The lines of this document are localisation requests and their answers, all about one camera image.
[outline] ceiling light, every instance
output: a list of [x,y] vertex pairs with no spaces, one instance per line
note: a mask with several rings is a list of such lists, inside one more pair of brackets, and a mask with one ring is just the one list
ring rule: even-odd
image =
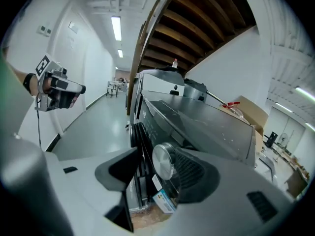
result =
[[305,90],[301,89],[300,87],[297,87],[295,90],[303,94],[304,96],[308,97],[312,101],[315,102],[315,96],[311,95],[309,92],[306,92]]
[[282,108],[284,108],[285,110],[289,111],[290,113],[293,113],[293,111],[291,111],[290,109],[284,107],[283,105],[280,105],[278,102],[276,102],[276,104]]
[[121,24],[120,24],[120,17],[112,17],[112,24],[113,24],[115,39],[117,41],[121,41],[122,40],[122,28],[121,28]]
[[123,58],[123,51],[122,50],[118,50],[118,54],[119,54],[119,57]]
[[310,125],[309,123],[305,123],[308,127],[310,127],[313,131],[315,131],[315,128],[312,126],[312,125]]

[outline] gray floor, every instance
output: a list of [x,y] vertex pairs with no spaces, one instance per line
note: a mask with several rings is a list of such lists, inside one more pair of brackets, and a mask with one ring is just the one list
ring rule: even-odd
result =
[[100,155],[130,147],[125,125],[125,93],[102,97],[66,130],[53,150],[60,161]]

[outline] black panel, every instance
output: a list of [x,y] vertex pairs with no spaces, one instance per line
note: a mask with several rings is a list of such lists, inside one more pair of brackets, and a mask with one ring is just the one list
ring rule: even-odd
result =
[[105,214],[105,217],[116,225],[133,232],[133,225],[128,210],[125,192],[123,192],[119,205],[114,206],[107,214]]
[[57,142],[61,139],[60,134],[58,134],[54,140],[51,142],[51,144],[48,146],[46,152],[52,152],[54,147],[56,146]]
[[64,168],[63,171],[65,174],[68,174],[68,173],[71,173],[71,172],[74,172],[74,171],[77,171],[78,169],[71,166],[71,167],[67,167],[67,168]]
[[178,203],[201,202],[219,185],[220,174],[216,167],[180,148],[176,149],[174,166],[180,179]]
[[277,137],[278,137],[278,135],[275,132],[272,132],[270,137],[268,138],[268,140],[266,142],[266,146],[268,148],[271,148]]
[[277,214],[277,210],[262,192],[250,192],[247,194],[247,197],[264,223]]
[[107,190],[125,191],[136,172],[137,161],[138,149],[135,147],[100,164],[95,177]]
[[68,82],[66,82],[66,81],[62,81],[62,80],[57,80],[57,82],[56,82],[56,86],[57,87],[59,87],[59,88],[61,88],[61,89],[67,89],[67,87],[68,87]]

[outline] human hand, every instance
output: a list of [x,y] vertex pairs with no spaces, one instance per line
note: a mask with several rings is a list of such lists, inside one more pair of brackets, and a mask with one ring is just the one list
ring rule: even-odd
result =
[[[51,80],[52,78],[48,78],[46,80],[44,80],[44,86],[43,86],[43,90],[44,92],[48,92],[51,86]],[[38,79],[36,77],[36,75],[33,75],[31,80],[30,80],[30,91],[31,91],[31,95],[32,96],[37,96],[38,95]]]

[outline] silver knob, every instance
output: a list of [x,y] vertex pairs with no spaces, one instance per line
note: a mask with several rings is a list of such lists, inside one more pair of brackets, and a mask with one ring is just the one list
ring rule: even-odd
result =
[[156,145],[152,152],[152,161],[156,173],[163,180],[170,180],[174,174],[174,148],[169,143]]

